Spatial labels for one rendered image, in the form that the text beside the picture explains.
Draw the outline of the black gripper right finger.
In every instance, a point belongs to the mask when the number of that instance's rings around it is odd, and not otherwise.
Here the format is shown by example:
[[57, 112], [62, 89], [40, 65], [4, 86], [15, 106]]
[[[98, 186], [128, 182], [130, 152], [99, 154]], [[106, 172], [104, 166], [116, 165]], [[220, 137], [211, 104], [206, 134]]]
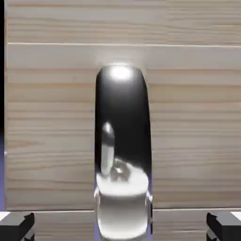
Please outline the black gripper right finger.
[[241, 211], [208, 212], [206, 224], [206, 241], [241, 241]]

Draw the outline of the light wood cabinet door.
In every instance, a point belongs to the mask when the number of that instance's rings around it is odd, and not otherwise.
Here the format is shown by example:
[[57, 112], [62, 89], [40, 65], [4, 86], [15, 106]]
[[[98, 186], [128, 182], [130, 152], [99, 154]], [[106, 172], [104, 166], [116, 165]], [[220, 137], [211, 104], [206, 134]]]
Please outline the light wood cabinet door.
[[[226, 209], [156, 209], [153, 241], [206, 241], [206, 214], [238, 211]], [[36, 241], [100, 241], [92, 210], [35, 212]]]
[[9, 43], [6, 208], [91, 209], [95, 81], [145, 75], [156, 208], [241, 207], [241, 47]]

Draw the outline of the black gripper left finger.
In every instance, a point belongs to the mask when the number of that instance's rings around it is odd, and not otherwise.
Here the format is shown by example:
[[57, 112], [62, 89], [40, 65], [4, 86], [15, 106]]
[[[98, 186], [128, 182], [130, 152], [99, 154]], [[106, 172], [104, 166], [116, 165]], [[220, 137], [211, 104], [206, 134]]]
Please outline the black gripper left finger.
[[35, 241], [34, 213], [0, 212], [0, 241]]

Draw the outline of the light wood cabinet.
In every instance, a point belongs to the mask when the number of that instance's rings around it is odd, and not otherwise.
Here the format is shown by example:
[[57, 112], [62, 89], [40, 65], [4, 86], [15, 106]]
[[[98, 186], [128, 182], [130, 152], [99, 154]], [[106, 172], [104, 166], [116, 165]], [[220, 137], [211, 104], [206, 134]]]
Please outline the light wood cabinet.
[[6, 8], [7, 44], [241, 47], [241, 0], [7, 0]]

